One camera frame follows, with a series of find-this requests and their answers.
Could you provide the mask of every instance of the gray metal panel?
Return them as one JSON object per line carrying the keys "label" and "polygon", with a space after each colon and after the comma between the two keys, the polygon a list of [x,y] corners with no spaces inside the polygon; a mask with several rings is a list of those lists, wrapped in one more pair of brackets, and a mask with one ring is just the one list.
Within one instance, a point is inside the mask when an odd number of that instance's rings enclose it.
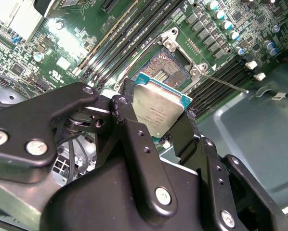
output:
{"label": "gray metal panel", "polygon": [[[288,92],[288,64],[265,79]],[[288,205],[288,99],[239,94],[198,127],[217,146],[219,155],[236,155],[281,207]]]}

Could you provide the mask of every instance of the hole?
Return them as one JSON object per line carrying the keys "label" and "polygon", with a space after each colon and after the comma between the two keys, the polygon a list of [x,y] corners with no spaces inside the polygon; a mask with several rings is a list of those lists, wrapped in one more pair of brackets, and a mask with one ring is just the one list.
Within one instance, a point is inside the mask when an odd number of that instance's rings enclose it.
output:
{"label": "hole", "polygon": [[123,98],[123,97],[120,97],[118,100],[121,101],[124,104],[128,103],[127,100],[125,98]]}
{"label": "hole", "polygon": [[218,182],[219,182],[219,184],[221,184],[221,185],[223,185],[223,184],[224,184],[224,182],[223,182],[223,180],[222,180],[222,179],[218,179]]}
{"label": "hole", "polygon": [[145,152],[145,153],[150,153],[150,149],[149,149],[148,147],[145,147],[145,148],[144,148],[144,152]]}
{"label": "hole", "polygon": [[103,119],[97,119],[97,120],[96,120],[96,127],[97,127],[97,128],[101,128],[104,123],[105,123],[105,122],[103,121]]}

